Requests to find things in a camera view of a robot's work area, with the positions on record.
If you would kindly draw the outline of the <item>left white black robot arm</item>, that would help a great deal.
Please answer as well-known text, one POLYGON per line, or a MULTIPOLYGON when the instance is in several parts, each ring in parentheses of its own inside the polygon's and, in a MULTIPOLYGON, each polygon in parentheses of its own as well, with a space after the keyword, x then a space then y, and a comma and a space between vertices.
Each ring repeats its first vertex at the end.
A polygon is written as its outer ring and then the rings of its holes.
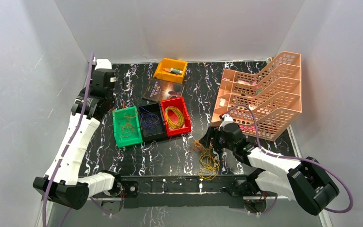
POLYGON ((121 194, 120 176, 114 172, 78 175, 91 138, 114 101, 115 81, 114 70, 93 70, 90 85, 75 99, 68 130, 53 163, 43 177, 36 177, 33 182, 33 187, 47 201, 78 210, 88 198, 99 193, 111 197, 121 194))

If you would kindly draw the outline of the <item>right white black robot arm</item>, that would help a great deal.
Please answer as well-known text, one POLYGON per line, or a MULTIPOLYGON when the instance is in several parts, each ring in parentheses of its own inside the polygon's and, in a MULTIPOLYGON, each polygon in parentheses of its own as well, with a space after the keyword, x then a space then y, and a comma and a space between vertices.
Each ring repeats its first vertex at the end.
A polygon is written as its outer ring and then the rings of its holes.
POLYGON ((311 215, 321 213, 339 194, 339 188, 316 159, 304 161, 263 151, 249 142, 236 123, 210 126, 199 140, 204 148, 225 149, 242 164, 254 167, 247 176, 248 192, 254 196, 264 191, 285 196, 311 215))

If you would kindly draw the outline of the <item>red plastic bin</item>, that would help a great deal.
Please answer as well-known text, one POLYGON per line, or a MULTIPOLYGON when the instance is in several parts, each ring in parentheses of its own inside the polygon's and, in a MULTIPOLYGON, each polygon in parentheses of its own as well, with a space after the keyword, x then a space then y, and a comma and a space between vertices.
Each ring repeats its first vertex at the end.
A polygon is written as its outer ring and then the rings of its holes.
POLYGON ((191 120, 183 97, 160 101, 168 137, 191 132, 191 120))

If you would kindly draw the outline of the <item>green plastic bin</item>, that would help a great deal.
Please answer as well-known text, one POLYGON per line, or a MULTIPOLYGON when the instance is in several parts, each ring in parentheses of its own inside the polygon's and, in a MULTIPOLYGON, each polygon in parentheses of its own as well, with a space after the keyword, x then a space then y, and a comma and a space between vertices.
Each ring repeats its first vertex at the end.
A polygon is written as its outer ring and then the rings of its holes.
POLYGON ((113 133, 119 148, 142 143, 136 106, 112 111, 113 133))

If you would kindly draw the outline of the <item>black plastic bin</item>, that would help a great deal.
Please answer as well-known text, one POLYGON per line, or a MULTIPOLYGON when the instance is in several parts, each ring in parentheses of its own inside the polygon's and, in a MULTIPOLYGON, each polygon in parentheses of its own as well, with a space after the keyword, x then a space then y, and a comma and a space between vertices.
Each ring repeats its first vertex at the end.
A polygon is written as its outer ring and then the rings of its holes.
POLYGON ((143 142, 161 141, 167 138, 164 117, 159 102, 137 107, 143 142))

